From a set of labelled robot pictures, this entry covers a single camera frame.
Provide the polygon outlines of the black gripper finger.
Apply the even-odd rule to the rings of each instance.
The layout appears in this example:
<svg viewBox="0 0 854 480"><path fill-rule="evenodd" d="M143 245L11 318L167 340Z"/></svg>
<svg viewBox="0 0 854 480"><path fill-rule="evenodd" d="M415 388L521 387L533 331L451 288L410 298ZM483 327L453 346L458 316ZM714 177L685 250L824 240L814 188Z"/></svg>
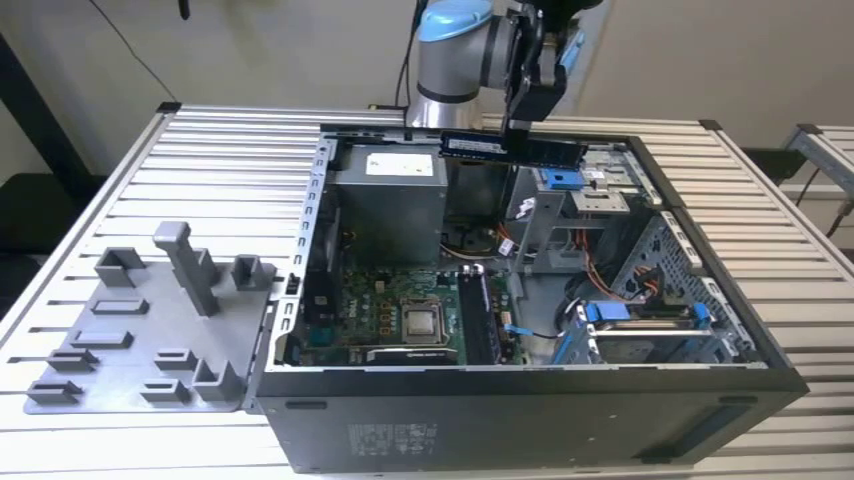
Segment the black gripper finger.
<svg viewBox="0 0 854 480"><path fill-rule="evenodd" d="M519 153L523 151L527 144L530 129L530 121L511 118L506 118L503 120L503 148L509 153Z"/></svg>

